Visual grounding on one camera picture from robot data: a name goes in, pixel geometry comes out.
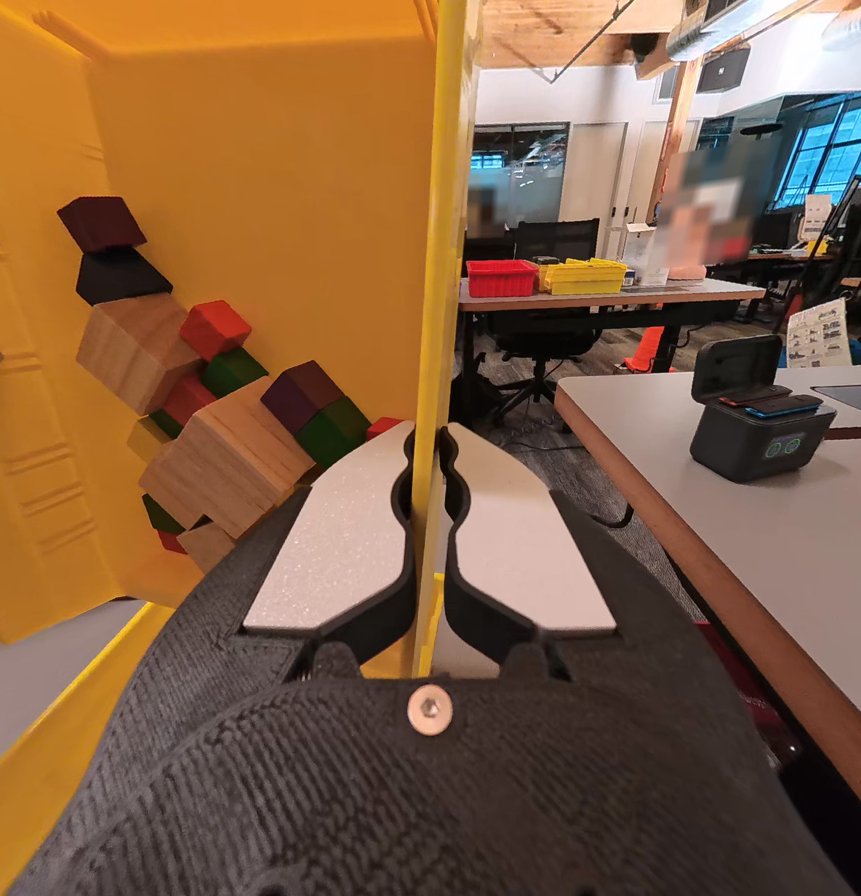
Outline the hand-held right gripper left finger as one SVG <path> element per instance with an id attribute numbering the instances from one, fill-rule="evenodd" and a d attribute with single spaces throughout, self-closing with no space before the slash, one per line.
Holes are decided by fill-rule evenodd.
<path id="1" fill-rule="evenodd" d="M 417 609 L 410 524 L 414 422 L 356 448 L 308 489 L 243 620 L 243 631 L 346 644 L 365 663 Z"/>

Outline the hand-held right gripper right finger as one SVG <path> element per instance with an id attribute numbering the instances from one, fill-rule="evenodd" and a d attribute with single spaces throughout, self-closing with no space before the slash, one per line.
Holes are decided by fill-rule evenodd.
<path id="1" fill-rule="evenodd" d="M 444 612 L 495 663 L 518 644 L 617 632 L 617 622 L 548 488 L 459 423 L 439 432 L 446 480 Z"/>

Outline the pile of wooden cubes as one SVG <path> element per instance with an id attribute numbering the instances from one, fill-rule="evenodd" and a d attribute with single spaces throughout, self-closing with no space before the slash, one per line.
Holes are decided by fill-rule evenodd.
<path id="1" fill-rule="evenodd" d="M 271 377 L 226 300 L 185 308 L 122 197 L 79 196 L 57 214 L 90 307 L 76 359 L 138 416 L 128 445 L 165 550 L 209 570 L 295 489 L 399 424 L 369 422 L 314 360 Z"/>

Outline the yellow plastic box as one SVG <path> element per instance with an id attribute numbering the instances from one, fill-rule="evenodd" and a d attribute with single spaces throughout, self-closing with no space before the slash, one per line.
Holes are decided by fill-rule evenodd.
<path id="1" fill-rule="evenodd" d="M 145 604 L 0 756 L 0 894 L 53 830 L 132 672 L 173 613 Z"/>
<path id="2" fill-rule="evenodd" d="M 275 377 L 316 361 L 370 420 L 430 414 L 425 263 L 440 79 L 464 2 L 0 2 L 0 642 L 111 599 L 179 604 L 194 564 L 146 522 L 145 346 L 77 292 L 58 210 L 125 202 L 177 338 L 227 302 Z"/>

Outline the white cardboard box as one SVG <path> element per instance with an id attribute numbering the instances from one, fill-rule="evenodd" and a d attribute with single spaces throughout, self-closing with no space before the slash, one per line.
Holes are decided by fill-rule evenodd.
<path id="1" fill-rule="evenodd" d="M 625 281 L 633 273 L 635 287 L 665 287 L 670 268 L 666 264 L 666 238 L 659 229 L 646 223 L 626 224 L 621 263 L 626 265 Z"/>

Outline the orange cone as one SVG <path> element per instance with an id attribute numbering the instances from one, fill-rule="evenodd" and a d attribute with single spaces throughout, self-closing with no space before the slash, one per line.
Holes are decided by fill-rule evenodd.
<path id="1" fill-rule="evenodd" d="M 619 369 L 630 374 L 649 374 L 655 367 L 656 356 L 660 347 L 660 340 L 667 330 L 669 337 L 677 337 L 679 330 L 665 327 L 648 327 L 639 342 L 635 353 L 631 357 L 625 357 Z"/>

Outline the black battery charging case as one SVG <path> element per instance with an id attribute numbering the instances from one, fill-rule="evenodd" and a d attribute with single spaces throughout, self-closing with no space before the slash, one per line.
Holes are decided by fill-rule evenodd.
<path id="1" fill-rule="evenodd" d="M 733 390 L 776 385 L 782 348 L 780 336 L 757 335 L 709 343 L 696 356 L 691 397 L 704 410 L 690 455 L 728 481 L 746 484 L 807 465 L 837 415 L 823 403 L 813 412 L 759 420 L 718 402 Z"/>

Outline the white table with wooden edge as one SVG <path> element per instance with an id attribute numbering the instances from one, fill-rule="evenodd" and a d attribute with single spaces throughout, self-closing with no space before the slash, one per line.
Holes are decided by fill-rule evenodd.
<path id="1" fill-rule="evenodd" d="M 689 374 L 564 377 L 556 408 L 861 801 L 861 439 L 738 485 L 695 462 Z"/>

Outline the red plastic bin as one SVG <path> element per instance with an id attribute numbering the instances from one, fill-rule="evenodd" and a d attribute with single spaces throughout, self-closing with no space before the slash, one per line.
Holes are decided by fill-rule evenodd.
<path id="1" fill-rule="evenodd" d="M 531 297 L 538 282 L 538 265 L 525 260 L 469 261 L 467 289 L 471 298 Z"/>

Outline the black battery red trim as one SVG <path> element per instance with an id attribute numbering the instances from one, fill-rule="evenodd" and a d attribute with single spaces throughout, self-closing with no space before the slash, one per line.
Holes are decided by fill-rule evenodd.
<path id="1" fill-rule="evenodd" d="M 788 387 L 780 385 L 759 385 L 751 388 L 738 389 L 718 397 L 721 405 L 733 408 L 746 408 L 758 402 L 783 398 L 792 394 Z"/>

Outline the yellow plastic bin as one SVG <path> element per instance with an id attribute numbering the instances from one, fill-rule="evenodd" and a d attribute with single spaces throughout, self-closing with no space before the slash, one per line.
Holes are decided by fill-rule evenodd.
<path id="1" fill-rule="evenodd" d="M 624 263 L 593 258 L 539 267 L 539 291 L 553 296 L 618 294 L 624 284 Z"/>

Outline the grey top office desk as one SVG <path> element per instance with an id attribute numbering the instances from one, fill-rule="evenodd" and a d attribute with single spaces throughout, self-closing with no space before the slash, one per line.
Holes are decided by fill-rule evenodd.
<path id="1" fill-rule="evenodd" d="M 663 287 L 631 287 L 617 294 L 526 297 L 471 297 L 463 281 L 459 319 L 463 323 L 462 370 L 454 381 L 449 419 L 469 428 L 490 415 L 496 425 L 529 399 L 555 400 L 555 382 L 547 365 L 576 361 L 606 330 L 663 329 L 653 360 L 644 372 L 670 369 L 683 328 L 725 322 L 744 301 L 759 302 L 762 287 L 706 278 L 669 281 Z M 474 325 L 486 317 L 488 331 L 505 360 L 521 357 L 534 364 L 533 376 L 505 385 L 492 385 L 479 372 L 483 358 L 474 351 Z"/>

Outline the black battery blue trim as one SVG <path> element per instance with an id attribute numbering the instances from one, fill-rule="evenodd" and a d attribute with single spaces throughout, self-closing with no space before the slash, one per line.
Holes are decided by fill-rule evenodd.
<path id="1" fill-rule="evenodd" d="M 823 403 L 817 395 L 786 394 L 746 402 L 743 409 L 748 415 L 759 420 L 774 420 L 816 411 Z"/>

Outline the black office chair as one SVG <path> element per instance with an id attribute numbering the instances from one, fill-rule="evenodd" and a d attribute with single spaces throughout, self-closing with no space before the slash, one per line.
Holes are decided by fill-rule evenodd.
<path id="1" fill-rule="evenodd" d="M 564 263 L 568 259 L 587 261 L 594 255 L 598 231 L 598 218 L 549 223 L 524 221 L 515 231 L 515 258 L 533 261 L 546 256 L 549 264 Z M 487 315 L 487 329 L 502 360 L 521 357 L 534 363 L 530 379 L 502 387 L 504 391 L 515 390 L 515 395 L 497 410 L 492 419 L 494 427 L 502 427 L 505 415 L 526 399 L 555 400 L 556 385 L 547 379 L 546 366 L 552 361 L 559 364 L 577 361 L 593 348 L 601 331 L 579 323 L 590 314 L 590 308 L 571 308 L 495 311 Z"/>

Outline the printed paper sign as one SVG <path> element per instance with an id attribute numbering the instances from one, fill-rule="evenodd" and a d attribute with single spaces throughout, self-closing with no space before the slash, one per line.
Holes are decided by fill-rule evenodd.
<path id="1" fill-rule="evenodd" d="M 790 369 L 851 366 L 845 300 L 836 298 L 791 315 L 785 350 Z"/>

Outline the white door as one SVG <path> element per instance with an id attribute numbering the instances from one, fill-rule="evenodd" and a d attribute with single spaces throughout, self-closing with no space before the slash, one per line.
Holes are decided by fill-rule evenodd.
<path id="1" fill-rule="evenodd" d="M 598 219 L 596 249 L 604 258 L 611 227 L 618 174 L 626 140 L 625 122 L 571 124 L 564 167 L 559 218 Z"/>

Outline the wooden support column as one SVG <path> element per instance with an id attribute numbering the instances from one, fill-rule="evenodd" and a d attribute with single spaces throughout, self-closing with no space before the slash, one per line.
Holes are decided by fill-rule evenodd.
<path id="1" fill-rule="evenodd" d="M 703 57 L 700 56 L 679 64 L 671 99 L 670 114 L 660 148 L 660 157 L 646 212 L 646 223 L 651 224 L 656 216 L 656 209 L 661 202 L 671 162 L 673 157 L 680 151 L 689 111 L 700 78 L 702 62 Z"/>

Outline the large paned window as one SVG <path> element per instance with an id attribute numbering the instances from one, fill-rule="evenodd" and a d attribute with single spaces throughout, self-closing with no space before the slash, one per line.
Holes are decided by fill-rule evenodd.
<path id="1" fill-rule="evenodd" d="M 851 178 L 861 179 L 861 92 L 790 106 L 779 122 L 783 149 L 770 209 L 801 206 L 808 195 L 838 203 Z"/>

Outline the black wall speaker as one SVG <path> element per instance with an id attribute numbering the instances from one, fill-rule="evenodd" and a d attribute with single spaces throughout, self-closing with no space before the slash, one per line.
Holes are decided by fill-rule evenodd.
<path id="1" fill-rule="evenodd" d="M 716 94 L 737 89 L 750 59 L 750 52 L 750 46 L 740 46 L 705 62 L 695 93 Z"/>

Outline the silver ceiling duct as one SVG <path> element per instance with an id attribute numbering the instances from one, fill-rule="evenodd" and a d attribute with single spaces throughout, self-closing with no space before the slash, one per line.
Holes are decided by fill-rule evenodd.
<path id="1" fill-rule="evenodd" d="M 734 41 L 752 39 L 795 15 L 811 14 L 820 5 L 818 1 L 707 2 L 671 30 L 665 52 L 674 63 L 691 61 Z M 859 44 L 861 5 L 837 12 L 821 37 L 821 48 L 827 52 Z"/>

